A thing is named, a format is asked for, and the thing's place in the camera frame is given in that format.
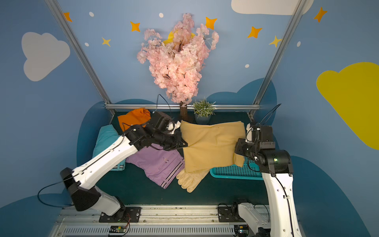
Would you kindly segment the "purple striped pants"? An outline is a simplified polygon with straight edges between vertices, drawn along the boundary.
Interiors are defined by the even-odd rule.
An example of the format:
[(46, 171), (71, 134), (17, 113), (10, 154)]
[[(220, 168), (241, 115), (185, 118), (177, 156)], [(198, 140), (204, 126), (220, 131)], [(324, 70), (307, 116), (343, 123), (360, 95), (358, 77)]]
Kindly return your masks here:
[(185, 168), (185, 160), (177, 151), (165, 151), (162, 147), (146, 147), (129, 156), (126, 163), (141, 168), (145, 175), (161, 188), (166, 189)]

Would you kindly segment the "teal plastic basket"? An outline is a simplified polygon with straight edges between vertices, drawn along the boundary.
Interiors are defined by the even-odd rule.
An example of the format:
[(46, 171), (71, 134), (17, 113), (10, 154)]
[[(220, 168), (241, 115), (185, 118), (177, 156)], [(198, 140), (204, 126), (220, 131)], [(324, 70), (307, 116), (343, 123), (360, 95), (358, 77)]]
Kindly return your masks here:
[(263, 181), (259, 166), (248, 158), (245, 158), (243, 167), (237, 165), (215, 167), (210, 169), (210, 174), (214, 178)]

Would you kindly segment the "tan long pants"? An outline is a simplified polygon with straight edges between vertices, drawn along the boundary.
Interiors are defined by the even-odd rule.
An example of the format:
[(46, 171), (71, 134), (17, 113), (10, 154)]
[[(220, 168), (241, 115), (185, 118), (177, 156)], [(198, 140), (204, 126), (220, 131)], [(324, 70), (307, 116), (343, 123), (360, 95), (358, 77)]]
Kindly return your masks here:
[(244, 156), (235, 153), (237, 141), (245, 138), (243, 122), (198, 125), (184, 121), (180, 129), (182, 138), (188, 143), (183, 149), (185, 172), (200, 173), (215, 167), (244, 165)]

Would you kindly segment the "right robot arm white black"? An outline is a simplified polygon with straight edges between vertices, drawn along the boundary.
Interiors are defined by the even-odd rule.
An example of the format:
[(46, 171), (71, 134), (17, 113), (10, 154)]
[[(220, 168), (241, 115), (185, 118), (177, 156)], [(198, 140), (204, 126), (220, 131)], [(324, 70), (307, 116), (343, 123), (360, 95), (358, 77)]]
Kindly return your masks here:
[(259, 166), (265, 183), (269, 205), (269, 227), (251, 203), (238, 204), (238, 215), (257, 237), (301, 237), (294, 196), (293, 164), (285, 150), (276, 150), (274, 142), (263, 148), (245, 139), (238, 139), (235, 153), (254, 161)]

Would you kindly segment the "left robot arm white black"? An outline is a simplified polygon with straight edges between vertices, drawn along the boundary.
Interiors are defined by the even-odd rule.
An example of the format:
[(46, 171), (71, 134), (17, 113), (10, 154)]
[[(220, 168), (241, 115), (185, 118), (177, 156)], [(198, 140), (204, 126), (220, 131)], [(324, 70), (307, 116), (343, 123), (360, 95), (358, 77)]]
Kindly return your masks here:
[(134, 125), (90, 161), (75, 169), (63, 169), (60, 176), (76, 211), (95, 209), (108, 216), (121, 216), (124, 204), (115, 196), (97, 188), (96, 184), (115, 165), (152, 144), (160, 145), (165, 151), (188, 145), (176, 127), (172, 132), (166, 132), (149, 126)]

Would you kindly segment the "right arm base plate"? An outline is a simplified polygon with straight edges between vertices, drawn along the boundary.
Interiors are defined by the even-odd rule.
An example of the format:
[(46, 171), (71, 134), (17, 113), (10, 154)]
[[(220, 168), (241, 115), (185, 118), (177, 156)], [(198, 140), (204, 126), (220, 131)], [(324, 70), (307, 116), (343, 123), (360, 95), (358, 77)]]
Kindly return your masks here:
[(237, 223), (242, 221), (242, 219), (232, 212), (231, 207), (221, 205), (217, 207), (217, 211), (220, 223)]

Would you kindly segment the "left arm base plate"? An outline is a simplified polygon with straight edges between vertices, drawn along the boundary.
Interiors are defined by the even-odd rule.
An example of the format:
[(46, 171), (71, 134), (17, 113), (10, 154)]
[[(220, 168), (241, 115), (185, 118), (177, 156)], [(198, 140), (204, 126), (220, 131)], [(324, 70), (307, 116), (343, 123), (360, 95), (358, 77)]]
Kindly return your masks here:
[(99, 223), (138, 223), (141, 215), (141, 207), (122, 207), (114, 215), (101, 213)]

